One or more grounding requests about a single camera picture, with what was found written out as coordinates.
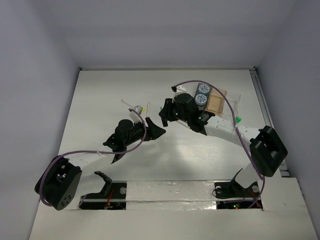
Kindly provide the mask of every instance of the gray wall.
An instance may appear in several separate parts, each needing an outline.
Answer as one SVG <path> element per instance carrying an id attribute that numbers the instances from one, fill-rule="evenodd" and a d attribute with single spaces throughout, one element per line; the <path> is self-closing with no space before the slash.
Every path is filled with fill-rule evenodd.
<path id="1" fill-rule="evenodd" d="M 43 1 L 82 67 L 257 66 L 295 2 Z"/>
<path id="2" fill-rule="evenodd" d="M 58 152 L 79 72 L 47 20 L 31 2 L 0 1 L 2 240 L 29 238 L 39 200 L 33 188 Z"/>
<path id="3" fill-rule="evenodd" d="M 320 1 L 297 0 L 258 67 L 274 125 L 286 144 L 320 236 Z"/>

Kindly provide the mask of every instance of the white table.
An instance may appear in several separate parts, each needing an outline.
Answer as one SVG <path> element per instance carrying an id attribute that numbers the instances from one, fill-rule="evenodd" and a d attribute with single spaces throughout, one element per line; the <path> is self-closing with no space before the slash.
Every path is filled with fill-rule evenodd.
<path id="1" fill-rule="evenodd" d="M 205 80 L 241 94 L 240 124 L 262 128 L 265 121 L 248 70 L 81 71 L 59 153 L 94 150 L 128 118 L 127 106 L 145 107 L 158 126 L 171 86 Z M 193 94 L 197 84 L 187 84 Z M 114 181 L 229 180 L 249 160 L 237 145 L 192 132 L 172 122 L 167 133 L 145 142 L 113 165 L 93 166 Z M 277 172 L 266 180 L 264 211 L 241 210 L 62 210 L 39 205 L 30 239 L 317 239 L 299 186 Z"/>

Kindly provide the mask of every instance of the cable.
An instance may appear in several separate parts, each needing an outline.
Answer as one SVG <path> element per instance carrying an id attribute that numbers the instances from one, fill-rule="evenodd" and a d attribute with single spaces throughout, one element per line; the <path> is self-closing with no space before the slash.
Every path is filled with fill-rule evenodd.
<path id="1" fill-rule="evenodd" d="M 247 157 L 249 158 L 249 160 L 250 160 L 250 162 L 251 162 L 254 170 L 255 170 L 256 173 L 258 174 L 259 178 L 263 181 L 263 183 L 262 183 L 262 188 L 261 188 L 261 191 L 260 191 L 259 196 L 258 196 L 257 199 L 254 200 L 253 203 L 248 207 L 248 208 L 251 208 L 251 207 L 258 201 L 259 197 L 261 196 L 261 193 L 262 193 L 262 191 L 263 191 L 263 189 L 264 189 L 264 187 L 265 187 L 266 178 L 265 178 L 265 176 L 261 176 L 261 174 L 260 174 L 260 172 L 259 172 L 259 170 L 258 170 L 257 165 L 256 165 L 255 162 L 253 161 L 253 159 L 252 159 L 252 157 L 251 157 L 251 155 L 250 155 L 250 153 L 249 153 L 249 150 L 248 150 L 247 147 L 246 147 L 245 141 L 243 140 L 243 138 L 242 138 L 242 136 L 241 136 L 241 133 L 240 133 L 238 127 L 237 127 L 236 115 L 235 115 L 235 112 L 234 112 L 234 110 L 233 110 L 233 108 L 232 108 L 229 100 L 227 99 L 227 97 L 226 97 L 217 87 L 213 86 L 211 83 L 208 83 L 208 82 L 206 82 L 206 81 L 202 81 L 202 80 L 188 80 L 188 81 L 180 82 L 180 83 L 178 83 L 178 84 L 176 84 L 176 85 L 174 85 L 174 86 L 177 87 L 177 86 L 180 86 L 180 85 L 182 85 L 182 84 L 188 84 L 188 83 L 203 83 L 203 84 L 206 84 L 206 85 L 212 87 L 213 89 L 215 89 L 215 90 L 224 98 L 226 104 L 229 106 L 230 111 L 231 111 L 231 115 L 232 115 L 232 120 L 233 120 L 233 125 L 234 125 L 234 128 L 235 128 L 235 132 L 236 132 L 236 134 L 238 135 L 239 140 L 240 140 L 240 142 L 241 142 L 241 145 L 242 145 L 242 147 L 243 147 L 243 149 L 244 149 Z"/>
<path id="2" fill-rule="evenodd" d="M 143 137 L 141 139 L 141 141 L 136 145 L 134 146 L 133 148 L 129 149 L 129 150 L 126 150 L 126 151 L 120 151 L 120 152 L 113 152 L 113 151 L 99 151 L 100 154 L 114 154 L 114 155 L 120 155 L 120 154 L 127 154 L 127 153 L 130 153 L 134 150 L 136 150 L 142 143 L 143 141 L 145 140 L 146 138 L 146 135 L 147 135 L 147 126 L 146 126 L 146 123 L 144 121 L 144 119 L 142 118 L 142 116 L 137 112 L 135 111 L 134 109 L 132 108 L 129 108 L 129 111 L 132 111 L 134 112 L 141 120 L 142 122 L 142 125 L 143 125 L 143 129 L 144 129 L 144 134 L 143 134 Z M 39 195 L 40 195 L 40 200 L 41 202 L 43 202 L 44 205 L 46 206 L 49 206 L 51 207 L 52 205 L 50 203 L 48 203 L 46 200 L 45 200 L 45 196 L 44 196 L 44 183 L 45 183 L 45 180 L 46 180 L 46 177 L 50 171 L 50 169 L 63 157 L 67 156 L 67 155 L 71 155 L 71 154 L 97 154 L 97 151 L 96 150 L 77 150 L 77 151 L 70 151 L 70 152 L 66 152 L 64 154 L 61 154 L 59 155 L 58 157 L 56 157 L 51 163 L 50 165 L 46 168 L 43 176 L 42 176 L 42 179 L 41 179 L 41 182 L 40 182 L 40 187 L 39 187 Z"/>

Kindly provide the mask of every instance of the white wall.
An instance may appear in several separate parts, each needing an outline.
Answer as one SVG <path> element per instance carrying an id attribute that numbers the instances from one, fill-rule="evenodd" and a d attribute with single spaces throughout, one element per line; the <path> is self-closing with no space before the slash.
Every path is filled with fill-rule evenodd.
<path id="1" fill-rule="evenodd" d="M 295 2 L 44 1 L 82 67 L 257 66 Z"/>
<path id="2" fill-rule="evenodd" d="M 320 236 L 320 1 L 297 0 L 258 67 L 272 120 L 288 148 Z"/>
<path id="3" fill-rule="evenodd" d="M 32 4 L 0 1 L 2 240 L 29 238 L 39 200 L 33 188 L 58 152 L 79 72 L 59 32 Z"/>

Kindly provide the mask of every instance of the green object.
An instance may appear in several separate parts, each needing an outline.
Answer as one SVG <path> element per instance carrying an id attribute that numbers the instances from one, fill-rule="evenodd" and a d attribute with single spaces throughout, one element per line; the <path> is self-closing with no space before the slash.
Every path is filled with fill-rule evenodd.
<path id="1" fill-rule="evenodd" d="M 236 118 L 235 118 L 235 122 L 238 124 L 238 123 L 240 123 L 241 122 L 241 120 L 242 120 L 242 118 L 241 117 L 239 117 L 239 116 L 237 116 Z"/>

